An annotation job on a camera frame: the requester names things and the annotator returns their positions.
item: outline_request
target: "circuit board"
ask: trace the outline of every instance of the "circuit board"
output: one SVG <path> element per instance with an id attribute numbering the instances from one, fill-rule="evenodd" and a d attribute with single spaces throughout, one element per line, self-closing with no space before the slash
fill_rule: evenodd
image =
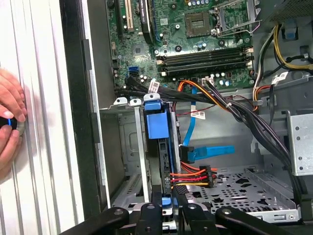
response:
<path id="1" fill-rule="evenodd" d="M 205 55 L 210 51 L 251 47 L 251 37 L 247 32 L 225 37 L 213 35 L 216 19 L 212 17 L 212 11 L 215 5 L 227 0 L 150 0 L 149 15 L 153 28 L 153 42 L 150 44 L 142 33 L 139 5 L 142 2 L 107 1 L 115 87 L 126 87 L 125 78 L 129 75 L 129 68 L 138 69 L 138 81 L 146 87 L 149 87 L 151 79 L 154 78 L 161 85 L 176 89 L 180 80 L 191 77 L 197 77 L 199 81 L 201 78 L 210 78 L 210 82 L 219 90 L 253 86 L 254 81 L 250 77 L 251 65 L 249 68 L 221 67 L 166 75 L 162 75 L 160 70 L 159 58 L 197 53 Z M 246 22 L 246 1 L 225 7 L 224 18 L 229 27 Z"/>

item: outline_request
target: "green circuit board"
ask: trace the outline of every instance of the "green circuit board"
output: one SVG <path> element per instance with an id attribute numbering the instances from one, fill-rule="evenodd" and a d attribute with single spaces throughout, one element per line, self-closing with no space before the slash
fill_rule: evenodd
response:
<path id="1" fill-rule="evenodd" d="M 250 47 L 252 41 L 247 32 L 222 38 L 211 35 L 211 30 L 214 29 L 215 25 L 215 18 L 211 15 L 212 10 L 215 5 L 227 2 L 227 0 L 149 0 L 150 15 L 152 16 L 151 25 L 154 31 L 153 44 L 146 43 L 142 35 L 141 18 L 138 12 L 140 10 L 139 1 L 115 0 L 115 2 L 117 1 L 120 15 L 117 14 L 116 6 L 108 8 L 112 58 L 118 64 L 118 69 L 114 70 L 115 87 L 123 88 L 125 86 L 128 68 L 132 66 L 139 66 L 138 80 L 147 87 L 149 87 L 151 79 L 155 78 L 161 85 L 176 89 L 180 80 L 188 79 L 191 76 L 198 78 L 214 77 L 213 82 L 218 89 L 253 86 L 253 80 L 249 75 L 251 68 L 218 69 L 176 77 L 162 76 L 159 65 L 157 65 L 156 58 L 158 55 L 174 56 L 226 48 Z M 125 18 L 126 16 L 126 1 L 131 4 L 133 30 L 123 30 L 121 37 L 118 34 L 118 18 Z M 190 20 L 193 17 L 199 17 L 200 20 Z M 248 21 L 246 1 L 225 7 L 224 17 L 229 27 Z M 122 22 L 123 27 L 127 25 L 126 20 L 120 20 L 120 22 Z M 190 31 L 191 26 L 189 24 L 193 28 L 201 30 Z M 199 45 L 203 44 L 206 47 L 199 50 Z M 179 52 L 176 51 L 177 46 L 181 47 Z"/>

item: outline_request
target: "hand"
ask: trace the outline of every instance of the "hand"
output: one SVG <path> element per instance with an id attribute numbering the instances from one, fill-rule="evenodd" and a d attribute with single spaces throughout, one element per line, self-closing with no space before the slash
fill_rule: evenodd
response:
<path id="1" fill-rule="evenodd" d="M 18 80 L 8 71 L 0 69 L 0 117 L 24 122 L 27 110 L 25 95 Z"/>
<path id="2" fill-rule="evenodd" d="M 0 179 L 11 170 L 12 163 L 22 143 L 20 132 L 5 125 L 0 129 Z"/>

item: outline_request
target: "motherboard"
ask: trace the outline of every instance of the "motherboard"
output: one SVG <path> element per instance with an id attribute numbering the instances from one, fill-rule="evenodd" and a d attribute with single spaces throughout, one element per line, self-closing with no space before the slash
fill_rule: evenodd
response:
<path id="1" fill-rule="evenodd" d="M 146 87 L 253 86 L 248 1 L 107 0 L 115 87 L 126 89 L 129 75 Z"/>

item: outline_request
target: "blue latch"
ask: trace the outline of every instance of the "blue latch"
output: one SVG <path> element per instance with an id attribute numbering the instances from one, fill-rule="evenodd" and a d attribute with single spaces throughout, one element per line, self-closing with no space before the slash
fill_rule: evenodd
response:
<path id="1" fill-rule="evenodd" d="M 216 147 L 201 147 L 196 148 L 193 152 L 188 152 L 188 161 L 194 163 L 200 159 L 206 159 L 224 154 L 235 153 L 235 147 L 232 145 L 228 146 L 216 146 Z"/>
<path id="2" fill-rule="evenodd" d="M 167 112 L 147 115 L 149 139 L 169 138 Z"/>
<path id="3" fill-rule="evenodd" d="M 151 101 L 145 103 L 145 110 L 161 110 L 161 101 Z"/>
<path id="4" fill-rule="evenodd" d="M 172 204 L 172 199 L 170 197 L 162 197 L 162 207 L 168 207 Z"/>

